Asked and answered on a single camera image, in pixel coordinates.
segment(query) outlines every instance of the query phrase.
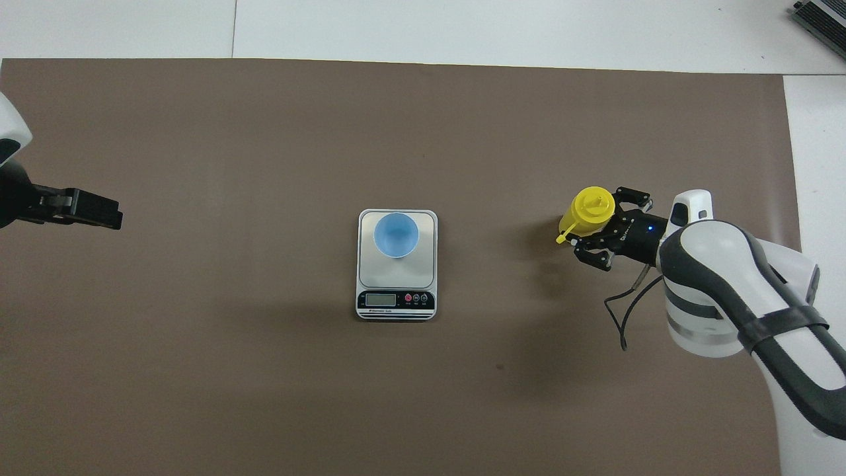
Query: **black cable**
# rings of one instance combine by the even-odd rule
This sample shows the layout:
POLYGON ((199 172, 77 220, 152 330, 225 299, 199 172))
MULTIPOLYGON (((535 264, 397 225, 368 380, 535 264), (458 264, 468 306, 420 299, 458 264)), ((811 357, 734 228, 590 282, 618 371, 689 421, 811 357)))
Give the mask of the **black cable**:
POLYGON ((646 273, 649 272, 649 268, 650 266, 647 265, 643 269, 643 271, 640 272, 640 276, 638 276, 638 279, 634 282, 634 284, 628 291, 617 294, 616 296, 608 297, 607 299, 605 299, 605 301, 602 302, 603 304, 605 304, 605 308, 608 310, 608 313, 611 314, 611 319, 613 319, 614 325, 617 326, 617 332, 619 332, 620 334, 620 348, 622 348, 624 351, 627 351, 629 349, 629 343, 626 342, 626 323, 629 321, 629 316, 631 315, 632 310, 635 309, 635 305, 638 303, 638 301, 640 301, 641 297, 643 297, 650 289, 652 289, 652 287, 654 287, 661 281, 663 275, 659 274, 657 278, 655 278, 651 283, 646 285, 646 287, 643 288, 643 290, 641 290, 640 293, 638 293, 638 295, 634 297, 634 300, 632 300, 631 304, 629 304, 629 308, 626 309, 626 314, 623 316, 622 323, 617 321, 617 316, 614 314, 614 311, 611 310, 611 307, 608 306, 608 303, 611 301, 616 301, 617 299, 622 299, 628 296, 629 294, 635 292, 638 286, 640 286, 640 283, 646 277, 646 273))
POLYGON ((634 297, 632 303, 629 304, 629 308, 626 309, 626 315, 623 316, 623 323, 620 325, 620 346, 623 348, 624 351, 629 348, 629 345, 626 343, 625 337, 626 323, 629 321, 629 315, 631 315, 632 310, 635 309, 635 304, 637 304, 637 301, 640 301, 641 297, 643 297, 647 292, 649 292, 649 290, 652 289, 652 286, 660 283, 663 278, 664 276, 662 274, 659 274, 657 278, 653 279, 650 284, 646 285, 646 287, 643 288, 643 290, 641 290, 638 295, 634 297))

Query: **brown paper sheet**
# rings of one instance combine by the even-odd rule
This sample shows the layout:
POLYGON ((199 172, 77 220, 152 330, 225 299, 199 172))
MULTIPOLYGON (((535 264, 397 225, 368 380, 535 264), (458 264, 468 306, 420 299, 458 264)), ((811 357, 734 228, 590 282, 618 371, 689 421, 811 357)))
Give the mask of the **brown paper sheet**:
MULTIPOLYGON (((0 230, 2 474, 777 474, 749 356, 629 351, 553 239, 588 185, 691 188, 798 247, 782 80, 267 60, 18 60, 35 183, 124 228, 0 230), (354 315, 365 208, 440 219, 439 309, 354 315)), ((625 303, 617 308, 624 310, 625 303)))

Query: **scale platform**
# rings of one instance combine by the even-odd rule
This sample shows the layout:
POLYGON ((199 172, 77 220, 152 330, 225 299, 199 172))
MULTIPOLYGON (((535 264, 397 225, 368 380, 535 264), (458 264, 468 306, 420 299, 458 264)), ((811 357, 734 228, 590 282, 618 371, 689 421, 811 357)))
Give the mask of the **scale platform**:
POLYGON ((355 311, 363 319, 416 320, 437 310, 437 215, 431 210, 367 209, 359 215, 355 311), (414 220, 419 240, 404 257, 389 257, 376 247, 379 220, 403 213, 414 220))

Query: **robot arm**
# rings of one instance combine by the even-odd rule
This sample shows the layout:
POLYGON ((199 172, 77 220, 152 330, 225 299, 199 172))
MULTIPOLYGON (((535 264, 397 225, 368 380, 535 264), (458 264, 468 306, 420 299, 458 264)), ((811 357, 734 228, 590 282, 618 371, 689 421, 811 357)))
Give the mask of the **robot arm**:
POLYGON ((0 94, 0 228, 16 219, 37 224, 82 223, 120 230, 118 203, 77 188, 35 185, 14 155, 32 134, 11 102, 0 94))
POLYGON ((706 296, 802 415, 846 440, 846 351, 778 278, 755 237, 733 224, 697 221, 670 235, 659 255, 670 292, 706 296))
POLYGON ((842 473, 846 351, 811 306, 820 275, 816 264, 715 220, 707 191, 676 196, 669 220, 642 209, 623 213, 629 218, 625 226, 610 219, 589 235, 566 235, 579 260, 607 271, 610 262, 599 266, 580 254, 603 250, 592 253, 599 257, 610 250, 659 268, 668 328, 679 346, 703 357, 745 349, 763 371, 783 473, 842 473), (657 228, 660 238, 650 235, 657 228))

